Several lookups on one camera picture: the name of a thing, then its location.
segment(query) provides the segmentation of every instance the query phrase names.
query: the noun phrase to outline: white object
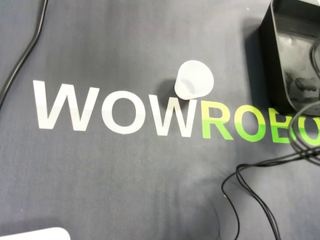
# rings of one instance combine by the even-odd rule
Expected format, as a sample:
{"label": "white object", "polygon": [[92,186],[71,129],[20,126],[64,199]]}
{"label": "white object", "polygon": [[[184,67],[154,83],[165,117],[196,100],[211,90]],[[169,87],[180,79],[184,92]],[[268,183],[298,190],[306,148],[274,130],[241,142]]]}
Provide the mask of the white object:
{"label": "white object", "polygon": [[208,95],[214,87],[214,76],[202,62],[186,61],[179,69],[174,90],[179,98],[190,100]]}
{"label": "white object", "polygon": [[67,230],[61,227],[53,227],[10,236],[1,236],[0,240],[70,240],[70,235]]}

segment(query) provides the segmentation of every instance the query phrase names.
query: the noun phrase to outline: wowrobo logo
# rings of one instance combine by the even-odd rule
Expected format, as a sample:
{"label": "wowrobo logo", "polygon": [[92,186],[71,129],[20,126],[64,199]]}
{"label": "wowrobo logo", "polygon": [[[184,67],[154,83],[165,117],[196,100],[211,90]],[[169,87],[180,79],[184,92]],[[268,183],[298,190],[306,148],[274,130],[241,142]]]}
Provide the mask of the wowrobo logo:
{"label": "wowrobo logo", "polygon": [[[35,104],[37,111],[38,124],[40,129],[53,129],[56,121],[59,117],[61,109],[68,99],[71,122],[74,131],[86,131],[89,120],[91,118],[92,111],[94,109],[98,94],[99,88],[90,87],[82,115],[79,114],[77,98],[75,93],[75,88],[70,84],[62,84],[61,88],[56,96],[52,110],[48,116],[47,108],[47,97],[46,97],[46,86],[44,81],[33,81]],[[120,126],[118,125],[112,115],[112,109],[114,103],[119,99],[128,99],[133,102],[135,106],[135,119],[130,126]],[[173,112],[177,117],[178,125],[180,128],[181,136],[189,138],[192,134],[192,128],[194,124],[195,112],[197,107],[197,100],[190,100],[188,106],[188,113],[186,118],[186,123],[184,121],[179,101],[176,97],[170,97],[166,113],[164,116],[164,121],[162,121],[160,108],[158,103],[158,98],[156,95],[149,95],[149,101],[152,109],[154,124],[158,136],[167,136],[169,132],[169,127]],[[222,117],[215,118],[209,116],[209,109],[216,108],[220,109],[222,112]],[[256,116],[258,123],[258,131],[254,135],[248,134],[242,125],[242,117],[244,113],[251,112]],[[132,134],[137,132],[144,124],[146,118],[146,110],[141,99],[128,91],[115,91],[108,95],[103,104],[102,104],[102,119],[105,125],[112,131],[118,134]],[[226,105],[220,102],[213,101],[201,101],[201,114],[202,114],[202,135],[204,139],[210,139],[210,126],[215,125],[224,139],[233,140],[233,137],[230,135],[226,127],[224,126],[230,120],[230,111]],[[285,117],[285,122],[277,122],[276,115],[278,112],[269,108],[269,119],[271,125],[271,134],[272,140],[274,143],[289,143],[289,138],[280,137],[278,130],[279,129],[288,129],[289,123],[292,119],[291,116]],[[319,134],[316,139],[311,138],[307,135],[305,130],[305,117],[300,117],[298,120],[298,128],[303,139],[311,145],[320,145],[320,118],[315,117],[315,121]],[[266,121],[262,113],[255,108],[254,106],[244,105],[239,107],[234,115],[234,125],[238,134],[245,140],[250,142],[260,141],[266,134]]]}

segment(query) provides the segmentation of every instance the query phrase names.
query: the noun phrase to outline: black plastic container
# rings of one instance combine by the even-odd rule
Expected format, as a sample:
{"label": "black plastic container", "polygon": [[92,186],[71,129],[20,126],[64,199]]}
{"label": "black plastic container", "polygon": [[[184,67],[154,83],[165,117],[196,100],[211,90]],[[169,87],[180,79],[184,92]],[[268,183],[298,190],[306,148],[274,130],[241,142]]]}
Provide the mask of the black plastic container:
{"label": "black plastic container", "polygon": [[[320,78],[312,65],[311,49],[320,38],[320,6],[301,0],[273,0],[259,34],[272,106],[288,115],[319,101]],[[318,68],[318,46],[313,59]],[[320,106],[307,114],[320,116]]]}

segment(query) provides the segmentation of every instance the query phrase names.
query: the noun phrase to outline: gray fabric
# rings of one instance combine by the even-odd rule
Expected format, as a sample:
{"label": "gray fabric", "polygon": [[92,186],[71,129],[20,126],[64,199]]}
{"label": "gray fabric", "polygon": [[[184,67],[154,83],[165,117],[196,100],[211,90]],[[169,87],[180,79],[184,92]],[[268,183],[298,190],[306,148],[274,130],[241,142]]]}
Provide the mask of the gray fabric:
{"label": "gray fabric", "polygon": [[[62,227],[72,240],[234,239],[237,222],[221,193],[223,179],[237,164],[292,152],[272,142],[268,120],[256,31],[268,5],[50,0],[42,36],[0,113],[0,236]],[[38,0],[0,1],[1,84],[32,37],[38,9]],[[168,136],[158,136],[148,95],[158,96],[163,119],[187,60],[211,68],[213,91],[197,102],[191,138],[181,137],[175,115]],[[81,113],[89,88],[100,88],[87,130],[73,131],[67,104],[53,130],[39,129],[33,80],[45,81],[49,111],[61,84],[74,85]],[[138,132],[120,135],[105,126],[102,103],[115,91],[143,101],[146,119]],[[200,100],[228,106],[234,140],[216,127],[211,139],[203,138]],[[188,104],[180,104],[186,119]],[[267,121],[256,143],[242,139],[234,125],[235,111],[247,104]],[[117,101],[113,116],[131,124],[132,103]],[[258,127],[252,116],[243,122],[246,129]],[[274,212],[283,239],[319,239],[319,173],[306,162],[245,173]],[[235,180],[226,189],[239,211],[239,239],[273,239],[260,206]]]}

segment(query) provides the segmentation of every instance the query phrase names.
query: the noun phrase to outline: black cable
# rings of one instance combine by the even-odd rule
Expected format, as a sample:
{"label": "black cable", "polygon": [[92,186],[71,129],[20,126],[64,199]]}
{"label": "black cable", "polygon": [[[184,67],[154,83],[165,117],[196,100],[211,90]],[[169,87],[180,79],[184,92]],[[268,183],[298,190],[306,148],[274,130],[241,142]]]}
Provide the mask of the black cable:
{"label": "black cable", "polygon": [[319,45],[320,45],[320,38],[317,41],[315,41],[311,47],[310,61],[311,61],[311,65],[312,65],[316,75],[320,79],[320,69],[318,67],[317,60],[316,60],[316,51],[317,51],[317,48]]}
{"label": "black cable", "polygon": [[[320,38],[317,41],[315,41],[315,43],[312,45],[312,47],[310,49],[310,61],[311,61],[311,65],[312,65],[314,71],[316,72],[317,76],[320,79],[320,69],[318,67],[317,60],[316,60],[316,50],[317,50],[318,46],[320,46]],[[290,144],[291,144],[292,148],[294,149],[295,153],[289,154],[286,156],[282,156],[282,157],[278,157],[278,158],[273,158],[270,160],[261,161],[261,162],[255,163],[255,164],[240,164],[236,167],[236,171],[234,173],[232,173],[231,175],[229,175],[223,181],[223,183],[221,185],[221,190],[222,190],[224,196],[229,201],[231,207],[233,208],[233,211],[235,213],[236,220],[237,220],[237,233],[236,233],[234,240],[237,240],[239,237],[239,234],[240,234],[240,220],[239,220],[239,216],[238,216],[238,213],[237,213],[237,210],[236,210],[234,204],[232,203],[230,197],[226,194],[226,192],[224,190],[224,186],[225,186],[226,182],[230,178],[232,178],[233,176],[236,176],[240,185],[260,204],[261,208],[263,209],[263,211],[264,211],[264,213],[270,223],[270,226],[272,228],[275,239],[281,240],[279,226],[278,226],[278,223],[276,221],[275,216],[271,212],[268,205],[247,184],[247,182],[245,181],[245,179],[241,175],[241,172],[248,169],[248,168],[252,168],[252,167],[259,167],[259,168],[273,167],[273,166],[279,166],[279,165],[292,163],[292,162],[296,162],[296,161],[300,161],[300,160],[306,160],[312,164],[320,166],[320,158],[317,157],[320,155],[320,146],[309,147],[308,144],[302,139],[302,137],[296,132],[296,129],[294,128],[294,126],[297,125],[297,121],[298,121],[299,117],[301,117],[307,110],[309,110],[315,106],[318,106],[318,105],[320,105],[320,101],[311,103],[311,104],[303,107],[292,118],[292,120],[289,124],[288,136],[289,136]]]}
{"label": "black cable", "polygon": [[42,0],[41,12],[40,12],[40,15],[38,18],[38,22],[37,22],[37,26],[36,26],[33,38],[31,39],[29,45],[27,46],[27,48],[25,49],[25,51],[23,52],[23,54],[21,55],[21,57],[19,58],[17,63],[15,64],[9,77],[7,78],[7,80],[5,81],[5,83],[2,87],[2,90],[0,92],[0,110],[1,110],[1,107],[5,101],[7,94],[8,94],[8,91],[9,91],[12,83],[14,82],[19,70],[21,69],[21,67],[23,66],[23,64],[25,63],[25,61],[27,60],[30,53],[32,52],[32,50],[34,49],[35,45],[38,42],[38,39],[40,37],[40,34],[42,32],[42,28],[44,25],[44,19],[45,19],[47,5],[48,5],[48,0]]}
{"label": "black cable", "polygon": [[[320,101],[314,102],[314,103],[309,104],[308,106],[304,107],[292,118],[292,120],[289,124],[289,128],[288,128],[289,138],[290,138],[291,142],[293,141],[293,138],[291,136],[291,131],[294,132],[294,134],[297,136],[297,139],[299,136],[297,134],[297,132],[295,131],[295,129],[293,128],[293,126],[297,123],[297,120],[299,119],[299,117],[305,111],[307,111],[310,108],[313,108],[314,106],[317,106],[317,105],[320,105]],[[268,218],[268,221],[271,225],[275,239],[280,240],[281,236],[280,236],[278,223],[277,223],[273,213],[271,212],[271,210],[267,206],[267,204],[249,187],[249,185],[246,183],[246,181],[244,180],[244,178],[242,177],[240,172],[242,172],[248,168],[252,168],[252,167],[260,167],[260,168],[273,167],[273,166],[279,166],[279,165],[283,165],[283,164],[287,164],[287,163],[291,163],[291,162],[296,162],[296,161],[300,161],[300,160],[308,160],[310,162],[311,158],[315,158],[316,156],[320,155],[320,146],[313,147],[313,148],[310,148],[307,146],[305,149],[303,149],[301,146],[298,146],[298,147],[299,148],[297,148],[296,145],[293,145],[293,148],[296,151],[296,153],[292,153],[292,154],[285,155],[282,157],[273,158],[270,160],[264,160],[264,161],[261,161],[261,162],[255,163],[255,164],[240,164],[237,166],[236,171],[234,173],[232,173],[230,176],[228,176],[223,181],[223,183],[221,185],[221,190],[222,190],[224,196],[229,201],[231,207],[233,208],[233,211],[234,211],[236,219],[237,219],[237,233],[236,233],[234,240],[237,240],[239,237],[239,234],[240,234],[240,220],[239,220],[239,216],[238,216],[238,213],[237,213],[237,210],[236,210],[234,204],[232,203],[230,197],[226,194],[226,192],[224,190],[224,186],[225,186],[226,182],[230,178],[232,178],[233,176],[237,176],[237,179],[238,179],[239,183],[241,184],[241,186],[244,187],[244,189],[246,189],[247,192],[261,205],[261,207],[262,207],[263,211],[265,212],[265,214]],[[317,165],[319,164],[318,162],[315,162],[314,160],[311,162],[314,164],[317,164]]]}

